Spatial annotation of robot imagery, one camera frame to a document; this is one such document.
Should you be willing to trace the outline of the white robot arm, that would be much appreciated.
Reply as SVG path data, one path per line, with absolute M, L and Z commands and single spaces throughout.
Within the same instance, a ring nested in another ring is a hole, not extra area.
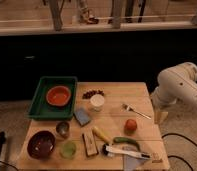
M 162 70 L 157 76 L 158 86 L 151 93 L 154 122 L 160 124 L 168 115 L 165 108 L 178 99 L 197 110 L 197 65 L 184 62 Z

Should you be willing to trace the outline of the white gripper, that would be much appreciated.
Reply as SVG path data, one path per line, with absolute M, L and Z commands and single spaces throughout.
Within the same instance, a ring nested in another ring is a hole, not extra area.
M 163 122 L 167 116 L 168 116 L 168 112 L 164 111 L 163 110 L 168 106 L 167 103 L 161 101 L 157 95 L 155 94 L 152 94 L 151 95 L 151 102 L 152 102 L 152 105 L 154 107 L 154 123 L 155 124 L 159 124 L 159 122 Z

